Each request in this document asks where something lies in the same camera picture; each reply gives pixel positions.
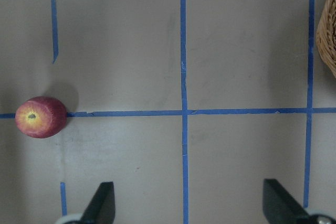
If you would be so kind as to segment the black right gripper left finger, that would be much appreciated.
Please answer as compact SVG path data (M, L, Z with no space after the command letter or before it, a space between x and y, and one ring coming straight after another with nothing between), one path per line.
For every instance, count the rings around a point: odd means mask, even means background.
M82 214L79 223L111 224L115 216L114 184L103 182Z

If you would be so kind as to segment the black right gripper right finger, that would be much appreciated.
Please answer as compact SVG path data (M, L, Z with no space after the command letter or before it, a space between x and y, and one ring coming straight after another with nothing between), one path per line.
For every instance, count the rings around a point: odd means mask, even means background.
M310 215L276 179L264 179L263 214L270 224L309 223Z

